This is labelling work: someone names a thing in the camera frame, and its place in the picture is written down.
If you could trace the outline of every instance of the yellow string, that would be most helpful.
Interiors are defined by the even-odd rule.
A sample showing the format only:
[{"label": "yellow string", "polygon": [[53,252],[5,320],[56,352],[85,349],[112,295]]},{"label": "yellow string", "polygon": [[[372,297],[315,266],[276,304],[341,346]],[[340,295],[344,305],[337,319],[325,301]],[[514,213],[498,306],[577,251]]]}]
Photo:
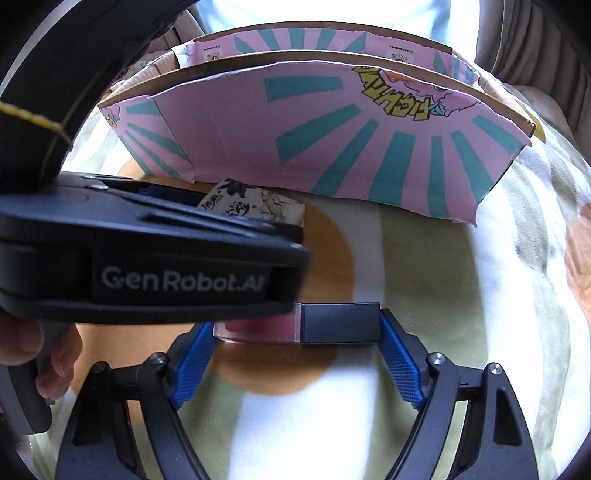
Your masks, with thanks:
[{"label": "yellow string", "polygon": [[0,113],[4,113],[5,115],[15,116],[24,120],[25,122],[29,122],[30,124],[36,125],[41,128],[45,128],[54,132],[55,134],[61,136],[65,142],[68,144],[70,150],[72,149],[72,139],[68,136],[64,128],[57,122],[53,122],[48,118],[42,115],[36,115],[29,110],[25,110],[23,108],[19,108],[15,105],[11,105],[10,103],[5,103],[0,100]]}]

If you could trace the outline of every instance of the finger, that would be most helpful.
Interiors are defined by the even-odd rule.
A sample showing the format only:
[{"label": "finger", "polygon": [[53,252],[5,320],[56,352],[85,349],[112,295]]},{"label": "finger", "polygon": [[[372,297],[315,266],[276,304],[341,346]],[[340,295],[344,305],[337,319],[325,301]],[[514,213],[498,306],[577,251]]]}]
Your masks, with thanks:
[{"label": "finger", "polygon": [[0,364],[21,365],[33,360],[43,345],[43,329],[36,320],[0,313]]},{"label": "finger", "polygon": [[74,368],[74,362],[81,353],[82,338],[76,325],[72,324],[51,349],[51,365],[60,377],[65,377]]},{"label": "finger", "polygon": [[39,395],[44,398],[57,400],[66,394],[73,378],[74,369],[66,372],[65,376],[62,377],[50,367],[43,372],[43,375],[37,377],[37,391],[39,392]]}]

